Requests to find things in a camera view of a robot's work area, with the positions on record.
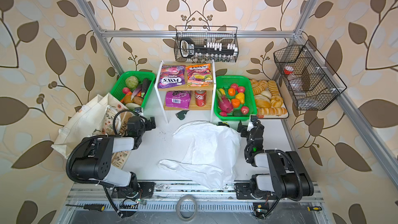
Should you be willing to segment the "cream canvas tote bag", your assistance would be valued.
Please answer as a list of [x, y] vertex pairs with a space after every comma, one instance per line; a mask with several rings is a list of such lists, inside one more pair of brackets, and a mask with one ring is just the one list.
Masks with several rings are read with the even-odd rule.
[[94, 135], [114, 135], [114, 116], [126, 107], [111, 94], [97, 95], [59, 130], [51, 147], [67, 158], [83, 138]]

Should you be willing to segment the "purple grape candy bag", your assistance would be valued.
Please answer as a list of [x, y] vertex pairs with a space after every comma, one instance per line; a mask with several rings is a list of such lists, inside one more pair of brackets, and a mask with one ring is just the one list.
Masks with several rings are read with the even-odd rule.
[[188, 110], [191, 102], [190, 91], [168, 91], [165, 97], [166, 107]]

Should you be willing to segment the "red cola can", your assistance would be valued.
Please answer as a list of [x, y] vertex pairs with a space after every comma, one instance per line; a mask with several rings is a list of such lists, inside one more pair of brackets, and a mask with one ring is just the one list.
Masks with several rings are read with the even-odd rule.
[[203, 107], [206, 105], [206, 93], [206, 90], [195, 91], [195, 103], [198, 107]]

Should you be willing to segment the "orange fruit candy bag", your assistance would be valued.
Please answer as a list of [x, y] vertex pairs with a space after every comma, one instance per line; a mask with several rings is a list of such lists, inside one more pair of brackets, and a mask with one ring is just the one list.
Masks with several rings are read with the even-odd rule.
[[205, 87], [213, 83], [211, 64], [197, 64], [186, 66], [187, 86]]

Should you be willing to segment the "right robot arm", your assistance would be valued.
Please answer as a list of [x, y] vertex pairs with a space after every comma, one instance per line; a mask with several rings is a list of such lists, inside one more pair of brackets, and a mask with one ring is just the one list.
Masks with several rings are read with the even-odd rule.
[[250, 117], [248, 125], [240, 121], [237, 131], [246, 139], [245, 161], [269, 170], [253, 175], [247, 183], [234, 185], [239, 200], [264, 201], [254, 207], [255, 218], [266, 219], [284, 198], [298, 202], [314, 194], [314, 184], [296, 151], [264, 149], [265, 126], [256, 116]]

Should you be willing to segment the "red apple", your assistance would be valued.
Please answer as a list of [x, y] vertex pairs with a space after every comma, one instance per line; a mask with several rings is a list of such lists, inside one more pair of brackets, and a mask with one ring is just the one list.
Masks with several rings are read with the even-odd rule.
[[241, 108], [241, 113], [242, 113], [243, 115], [247, 115], [247, 114], [249, 114], [249, 112], [250, 112], [250, 109], [249, 109], [247, 106], [243, 106], [243, 107]]

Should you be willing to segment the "bread tray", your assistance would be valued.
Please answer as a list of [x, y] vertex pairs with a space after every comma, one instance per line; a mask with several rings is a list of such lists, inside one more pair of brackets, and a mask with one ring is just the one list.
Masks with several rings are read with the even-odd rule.
[[276, 81], [250, 79], [259, 119], [286, 119], [288, 111]]

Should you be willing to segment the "green cabbage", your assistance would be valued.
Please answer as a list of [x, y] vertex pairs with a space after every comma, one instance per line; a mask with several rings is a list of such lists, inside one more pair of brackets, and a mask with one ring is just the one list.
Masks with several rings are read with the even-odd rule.
[[135, 90], [138, 85], [140, 84], [139, 80], [135, 76], [130, 76], [125, 80], [126, 87], [128, 87], [130, 90]]

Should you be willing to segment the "left green basket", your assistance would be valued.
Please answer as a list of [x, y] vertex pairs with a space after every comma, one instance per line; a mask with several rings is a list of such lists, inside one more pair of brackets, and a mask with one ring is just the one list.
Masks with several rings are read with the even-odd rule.
[[155, 79], [156, 75], [152, 72], [128, 71], [123, 73], [120, 76], [120, 78], [116, 81], [115, 85], [110, 91], [110, 94], [114, 96], [117, 100], [121, 101], [126, 95], [123, 91], [124, 88], [128, 88], [133, 93], [133, 91], [139, 85], [141, 85], [143, 81], [147, 80], [149, 81], [148, 89], [143, 95], [143, 103], [141, 105], [141, 108], [144, 109], [150, 98], [151, 91], [155, 83]]

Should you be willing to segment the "green basket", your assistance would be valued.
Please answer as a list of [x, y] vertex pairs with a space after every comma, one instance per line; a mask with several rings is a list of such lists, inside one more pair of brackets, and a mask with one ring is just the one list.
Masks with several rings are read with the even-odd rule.
[[257, 114], [254, 92], [248, 78], [237, 75], [216, 77], [215, 115], [223, 121], [246, 121]]
[[110, 91], [110, 94], [114, 96], [117, 100], [121, 101], [126, 95], [123, 91], [124, 88], [128, 88], [133, 93], [133, 91], [139, 85], [141, 85], [143, 81], [147, 80], [149, 81], [148, 89], [143, 95], [143, 103], [141, 105], [141, 108], [144, 109], [150, 98], [151, 91], [155, 83], [155, 79], [156, 75], [152, 72], [128, 71], [123, 73], [120, 76], [120, 78], [116, 81], [115, 85]]

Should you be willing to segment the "right green basket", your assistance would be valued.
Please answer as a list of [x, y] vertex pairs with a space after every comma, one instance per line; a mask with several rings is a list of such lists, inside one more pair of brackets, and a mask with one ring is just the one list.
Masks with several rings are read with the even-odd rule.
[[246, 121], [257, 114], [254, 92], [248, 78], [237, 75], [216, 77], [215, 115], [223, 121]]

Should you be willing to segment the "purple Fox's candy bag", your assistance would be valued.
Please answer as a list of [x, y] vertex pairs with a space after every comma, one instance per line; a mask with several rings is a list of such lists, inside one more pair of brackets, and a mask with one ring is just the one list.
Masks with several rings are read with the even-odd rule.
[[158, 88], [167, 89], [185, 85], [185, 70], [183, 65], [163, 65], [160, 71]]

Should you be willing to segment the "yellow handled screwdriver left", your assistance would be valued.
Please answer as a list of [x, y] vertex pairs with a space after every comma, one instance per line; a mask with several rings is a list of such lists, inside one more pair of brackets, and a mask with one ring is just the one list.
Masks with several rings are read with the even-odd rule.
[[103, 204], [84, 204], [84, 205], [66, 204], [65, 206], [77, 207], [77, 208], [82, 208], [82, 209], [86, 209], [89, 211], [96, 211], [96, 212], [102, 212], [105, 210], [105, 205], [103, 205]]

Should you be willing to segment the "yellow handled screwdriver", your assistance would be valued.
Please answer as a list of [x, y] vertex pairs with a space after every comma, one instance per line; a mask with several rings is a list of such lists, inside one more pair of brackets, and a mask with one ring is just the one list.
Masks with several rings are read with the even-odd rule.
[[311, 211], [320, 212], [320, 211], [322, 211], [322, 207], [320, 207], [320, 206], [309, 206], [309, 207], [307, 207], [307, 210], [309, 212], [311, 212]]
[[77, 207], [77, 208], [82, 208], [82, 209], [86, 209], [89, 211], [96, 211], [96, 212], [102, 212], [105, 210], [105, 205], [103, 205], [103, 204], [84, 204], [84, 205], [66, 204], [65, 206]]

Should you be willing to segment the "yellow handled screwdriver right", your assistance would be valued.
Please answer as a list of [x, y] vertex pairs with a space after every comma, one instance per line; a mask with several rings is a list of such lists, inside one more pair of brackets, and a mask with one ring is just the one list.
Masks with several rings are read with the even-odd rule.
[[311, 211], [320, 212], [320, 211], [322, 211], [322, 207], [320, 207], [320, 206], [309, 206], [309, 207], [307, 207], [307, 210], [309, 212], [311, 212]]

